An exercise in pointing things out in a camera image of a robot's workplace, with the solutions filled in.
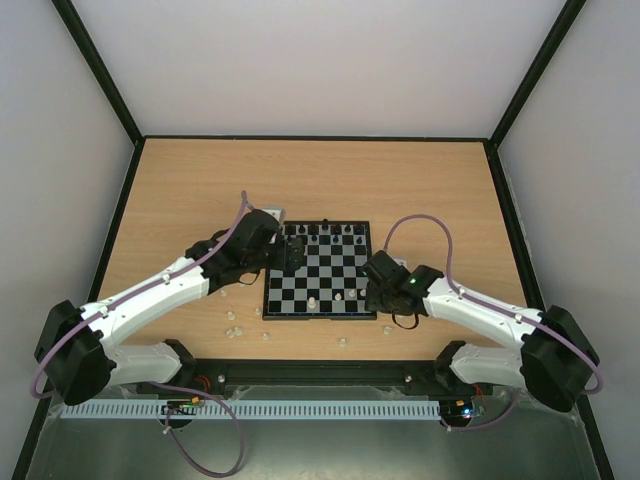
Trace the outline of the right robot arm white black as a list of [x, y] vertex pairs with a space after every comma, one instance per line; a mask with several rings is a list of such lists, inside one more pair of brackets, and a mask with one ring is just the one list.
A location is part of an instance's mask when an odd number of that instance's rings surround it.
[[408, 270], [385, 251], [374, 254], [361, 271], [368, 280], [368, 309], [450, 321], [496, 342], [493, 348], [462, 343], [447, 352], [436, 367], [443, 389], [455, 392], [474, 383], [510, 386], [559, 412], [570, 411], [589, 393], [599, 357], [567, 310], [510, 305], [468, 290], [437, 269], [420, 265]]

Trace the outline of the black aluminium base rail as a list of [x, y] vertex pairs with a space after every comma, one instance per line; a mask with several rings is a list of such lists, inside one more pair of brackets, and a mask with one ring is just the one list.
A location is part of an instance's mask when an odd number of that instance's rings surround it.
[[242, 385], [399, 386], [410, 394], [437, 398], [468, 396], [476, 385], [527, 390], [539, 402], [566, 412], [582, 394], [578, 368], [553, 358], [515, 360], [500, 349], [471, 350], [449, 344], [433, 361], [223, 361], [196, 359], [181, 345], [165, 355], [143, 351], [117, 360], [93, 353], [80, 360], [55, 360], [45, 372], [68, 405], [78, 405], [112, 385], [136, 384], [150, 393], [161, 386], [204, 385], [214, 394]]

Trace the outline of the black white chessboard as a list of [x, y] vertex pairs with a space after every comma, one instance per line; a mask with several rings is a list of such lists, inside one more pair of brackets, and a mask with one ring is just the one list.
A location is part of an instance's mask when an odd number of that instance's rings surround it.
[[[370, 223], [366, 220], [333, 221], [331, 233], [322, 232], [320, 221], [286, 221], [283, 233], [286, 239], [302, 238], [305, 243], [305, 259], [295, 272], [270, 269], [265, 273], [263, 316], [265, 321], [271, 320], [375, 320], [376, 312], [365, 309], [365, 298], [360, 290], [367, 288], [368, 279], [361, 267], [372, 255]], [[294, 235], [287, 235], [287, 225], [295, 227]], [[300, 225], [306, 227], [306, 234], [300, 236], [297, 231]], [[310, 243], [309, 227], [318, 226], [318, 243]], [[334, 235], [335, 225], [342, 227], [341, 235]], [[344, 234], [344, 227], [352, 226], [352, 235]], [[356, 225], [364, 226], [362, 235], [355, 235]], [[341, 238], [339, 245], [332, 244], [332, 238]], [[355, 239], [362, 237], [364, 244], [355, 245]], [[348, 293], [355, 289], [357, 296], [350, 298]], [[341, 293], [343, 300], [335, 301], [336, 293]], [[311, 311], [308, 300], [314, 297], [318, 309]]]

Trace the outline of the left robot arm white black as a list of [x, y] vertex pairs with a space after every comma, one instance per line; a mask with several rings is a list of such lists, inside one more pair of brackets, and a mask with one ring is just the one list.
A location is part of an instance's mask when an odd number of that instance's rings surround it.
[[129, 345], [127, 339], [170, 311], [263, 270], [295, 270], [304, 258], [299, 240], [283, 234], [281, 208], [240, 212], [231, 227], [196, 242], [159, 273], [81, 307], [65, 300], [51, 308], [35, 348], [37, 373], [69, 406], [114, 385], [178, 383], [193, 359], [175, 340]]

